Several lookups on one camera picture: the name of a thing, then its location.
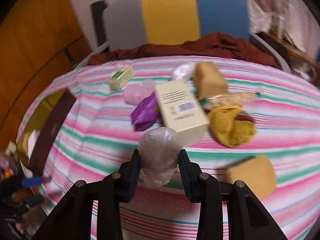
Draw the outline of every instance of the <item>maroon blanket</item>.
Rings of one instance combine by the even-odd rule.
[[[116,49],[92,55],[89,65],[100,65],[111,60],[159,56],[211,56],[234,58],[277,67],[273,57],[263,53],[243,38],[234,39],[224,33],[209,33],[197,41],[177,45],[144,44],[134,49]]]

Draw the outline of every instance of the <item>barcode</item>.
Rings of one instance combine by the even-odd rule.
[[[177,107],[177,112],[178,113],[183,113],[185,111],[189,111],[189,110],[195,109],[192,102],[186,102],[184,104],[177,105],[176,107]]]

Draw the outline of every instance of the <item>wooden wardrobe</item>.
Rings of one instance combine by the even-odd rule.
[[[69,0],[18,0],[0,25],[0,151],[33,100],[91,49]]]

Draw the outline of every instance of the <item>white plastic bag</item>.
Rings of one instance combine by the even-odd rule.
[[[175,67],[171,74],[171,80],[183,79],[184,82],[188,82],[195,70],[195,63],[184,62],[179,66]]]
[[[172,128],[159,127],[146,132],[139,141],[140,179],[150,188],[169,183],[182,149],[180,135]]]

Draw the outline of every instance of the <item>striped bed sheet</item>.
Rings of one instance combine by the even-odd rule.
[[[47,95],[68,87],[77,97],[45,164],[40,186],[46,195],[47,214],[79,179],[87,183],[103,179],[131,158],[144,132],[135,132],[124,103],[123,89],[111,91],[106,84],[116,65],[130,64],[135,77],[129,84],[152,79],[170,80],[182,62],[211,61],[228,81],[229,91],[259,92],[258,99],[244,106],[254,117],[257,135],[245,145],[226,148],[210,134],[186,148],[192,162],[204,172],[223,180],[224,167],[232,162],[265,154],[277,176],[277,189],[262,203],[288,239],[303,239],[320,214],[320,92],[301,78],[269,66],[233,59],[199,56],[153,57],[108,62],[75,69],[56,78],[32,103],[20,125],[18,138],[38,103]],[[187,86],[195,91],[190,81]],[[161,126],[156,122],[150,129]],[[97,207],[93,205],[91,238],[97,236]],[[224,210],[224,239],[228,217]],[[196,239],[199,204],[184,195],[177,169],[160,189],[138,183],[129,204],[121,204],[124,239]]]

